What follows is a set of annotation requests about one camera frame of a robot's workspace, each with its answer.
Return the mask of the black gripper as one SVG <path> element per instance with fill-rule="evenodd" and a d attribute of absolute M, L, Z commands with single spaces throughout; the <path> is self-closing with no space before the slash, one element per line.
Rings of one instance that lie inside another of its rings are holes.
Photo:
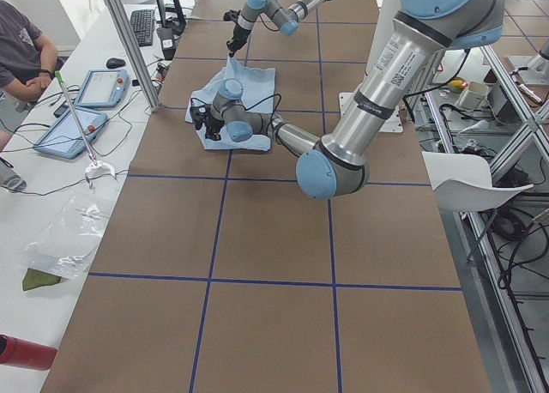
<path fill-rule="evenodd" d="M 221 139 L 220 131 L 223 128 L 223 121 L 209 114 L 205 120 L 206 137 L 208 139 Z"/>
<path fill-rule="evenodd" d="M 241 26 L 234 27 L 232 37 L 226 42 L 229 57 L 234 57 L 235 53 L 247 43 L 249 35 L 250 31 L 248 29 Z"/>

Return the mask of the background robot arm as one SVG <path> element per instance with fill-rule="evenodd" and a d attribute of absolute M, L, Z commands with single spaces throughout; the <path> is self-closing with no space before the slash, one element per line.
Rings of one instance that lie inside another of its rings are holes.
<path fill-rule="evenodd" d="M 531 70 L 536 71 L 543 76 L 548 76 L 548 48 L 549 41 L 547 40 L 546 43 L 539 49 L 538 53 L 528 62 L 528 67 Z"/>

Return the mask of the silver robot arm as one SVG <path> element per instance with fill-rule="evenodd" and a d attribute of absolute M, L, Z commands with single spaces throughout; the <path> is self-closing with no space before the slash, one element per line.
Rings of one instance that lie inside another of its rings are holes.
<path fill-rule="evenodd" d="M 400 0 L 394 32 L 379 59 L 353 92 L 335 129 L 322 137 L 273 113 L 251 112 L 244 89 L 229 79 L 211 103 L 191 110 L 196 130 L 213 141 L 225 130 L 233 142 L 268 136 L 298 156 L 300 189 L 313 199 L 360 190 L 369 177 L 364 153 L 405 97 L 426 61 L 437 51 L 496 42 L 503 31 L 505 0 Z"/>
<path fill-rule="evenodd" d="M 235 54 L 247 43 L 256 21 L 266 15 L 284 36 L 292 36 L 299 23 L 321 4 L 332 0 L 297 0 L 285 9 L 279 0 L 246 0 L 244 7 L 237 11 L 229 9 L 223 21 L 232 21 L 232 37 L 226 42 L 228 56 Z"/>

